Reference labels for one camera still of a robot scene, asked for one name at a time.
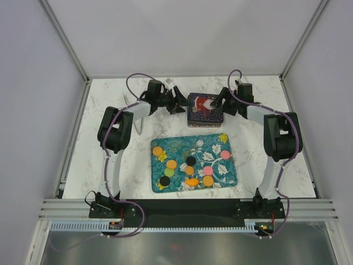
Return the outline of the gold tin lid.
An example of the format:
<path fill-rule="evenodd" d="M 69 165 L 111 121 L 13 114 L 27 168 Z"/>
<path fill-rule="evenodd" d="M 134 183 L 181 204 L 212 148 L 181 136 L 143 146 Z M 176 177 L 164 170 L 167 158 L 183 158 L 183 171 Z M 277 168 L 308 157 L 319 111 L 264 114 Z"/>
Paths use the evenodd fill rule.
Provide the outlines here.
<path fill-rule="evenodd" d="M 188 95 L 188 122 L 222 124 L 224 121 L 221 108 L 211 106 L 216 94 L 190 93 Z"/>

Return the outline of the silver metal tongs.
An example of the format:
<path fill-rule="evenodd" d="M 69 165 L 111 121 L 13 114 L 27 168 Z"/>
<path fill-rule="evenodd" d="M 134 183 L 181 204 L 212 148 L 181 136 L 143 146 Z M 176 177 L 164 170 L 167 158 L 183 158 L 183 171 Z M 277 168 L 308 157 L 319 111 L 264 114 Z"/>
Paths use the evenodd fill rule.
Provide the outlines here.
<path fill-rule="evenodd" d="M 128 96 L 126 93 L 123 94 L 124 102 L 126 105 L 130 104 L 130 100 L 128 99 Z M 133 125 L 135 127 L 135 130 L 137 132 L 137 135 L 141 135 L 143 132 L 143 125 L 144 125 L 144 118 L 141 118 L 139 120 L 136 120 L 133 122 Z"/>

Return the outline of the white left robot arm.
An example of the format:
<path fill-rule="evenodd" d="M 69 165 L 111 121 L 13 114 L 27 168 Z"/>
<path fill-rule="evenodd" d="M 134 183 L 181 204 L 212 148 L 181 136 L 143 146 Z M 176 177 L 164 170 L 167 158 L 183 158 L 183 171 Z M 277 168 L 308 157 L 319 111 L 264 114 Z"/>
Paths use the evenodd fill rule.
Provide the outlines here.
<path fill-rule="evenodd" d="M 169 114 L 185 112 L 190 106 L 177 86 L 167 89 L 156 79 L 149 81 L 147 90 L 120 109 L 107 107 L 97 134 L 104 155 L 103 192 L 94 192 L 89 217 L 116 218 L 127 205 L 137 208 L 137 203 L 120 200 L 120 168 L 124 150 L 128 147 L 134 122 L 152 115 L 158 108 L 166 108 Z"/>

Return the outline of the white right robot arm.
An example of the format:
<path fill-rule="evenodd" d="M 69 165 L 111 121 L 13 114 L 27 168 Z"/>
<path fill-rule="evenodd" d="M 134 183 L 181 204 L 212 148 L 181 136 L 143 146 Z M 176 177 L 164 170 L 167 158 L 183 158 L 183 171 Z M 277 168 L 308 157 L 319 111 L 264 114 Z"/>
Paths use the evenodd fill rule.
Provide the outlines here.
<path fill-rule="evenodd" d="M 295 112 L 283 113 L 254 101 L 250 83 L 236 82 L 236 90 L 222 88 L 211 106 L 229 115 L 240 114 L 263 126 L 264 150 L 268 156 L 265 173 L 251 201 L 230 199 L 178 200 L 176 208 L 183 214 L 231 216 L 233 218 L 287 218 L 288 196 L 280 191 L 280 180 L 287 164 L 303 149 L 298 117 Z"/>

